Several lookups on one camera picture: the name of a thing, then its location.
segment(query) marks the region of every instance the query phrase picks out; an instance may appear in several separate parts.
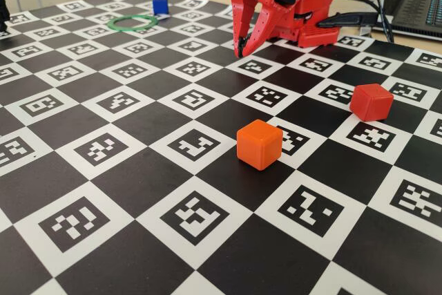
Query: green ring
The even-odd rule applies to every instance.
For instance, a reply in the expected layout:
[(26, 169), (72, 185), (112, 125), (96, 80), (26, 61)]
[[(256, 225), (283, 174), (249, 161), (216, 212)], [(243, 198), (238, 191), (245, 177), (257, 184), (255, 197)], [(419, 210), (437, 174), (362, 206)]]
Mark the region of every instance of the green ring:
[[(151, 20), (151, 22), (142, 27), (120, 27), (116, 25), (117, 22), (127, 19), (133, 19), (134, 17), (141, 17), (143, 19), (148, 19)], [(156, 26), (157, 24), (158, 24), (158, 19), (156, 17), (150, 17), (148, 15), (124, 15), (123, 17), (116, 17), (114, 19), (111, 19), (108, 22), (108, 27), (116, 31), (138, 31), (138, 30), (150, 29), (153, 26)]]

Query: blue block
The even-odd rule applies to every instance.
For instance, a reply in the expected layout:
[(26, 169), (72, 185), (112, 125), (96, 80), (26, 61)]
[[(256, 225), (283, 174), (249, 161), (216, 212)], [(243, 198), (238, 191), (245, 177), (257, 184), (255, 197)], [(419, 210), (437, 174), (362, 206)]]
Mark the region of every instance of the blue block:
[(167, 0), (152, 0), (153, 3), (153, 14), (168, 14), (169, 6)]

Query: robotic arm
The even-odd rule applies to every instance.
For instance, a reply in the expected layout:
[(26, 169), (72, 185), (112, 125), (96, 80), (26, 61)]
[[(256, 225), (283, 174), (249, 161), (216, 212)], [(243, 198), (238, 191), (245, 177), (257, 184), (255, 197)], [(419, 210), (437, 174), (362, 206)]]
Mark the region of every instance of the robotic arm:
[[(233, 40), (237, 57), (250, 55), (267, 39), (280, 37), (297, 41), (300, 47), (335, 43), (339, 28), (319, 28), (328, 18), (332, 0), (231, 0)], [(250, 21), (255, 6), (262, 9), (252, 33)]]

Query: orange cube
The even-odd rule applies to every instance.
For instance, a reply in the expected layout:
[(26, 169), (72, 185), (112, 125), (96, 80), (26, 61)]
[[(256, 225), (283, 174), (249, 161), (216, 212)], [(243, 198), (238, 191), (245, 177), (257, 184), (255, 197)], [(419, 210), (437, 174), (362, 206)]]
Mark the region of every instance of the orange cube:
[(282, 153), (282, 130), (262, 120), (255, 120), (236, 134), (239, 159), (262, 171)]

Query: cable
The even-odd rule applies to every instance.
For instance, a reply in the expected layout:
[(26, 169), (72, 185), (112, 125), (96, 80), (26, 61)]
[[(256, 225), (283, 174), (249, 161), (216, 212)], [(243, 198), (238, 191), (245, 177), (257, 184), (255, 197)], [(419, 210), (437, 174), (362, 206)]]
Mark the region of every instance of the cable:
[(381, 0), (377, 0), (377, 1), (378, 1), (378, 6), (379, 6), (379, 15), (381, 16), (381, 23), (382, 23), (382, 27), (383, 27), (385, 36), (387, 37), (387, 40), (390, 43), (394, 43), (394, 35), (393, 35), (392, 27), (391, 27), (387, 17), (385, 16), (385, 11), (382, 6)]

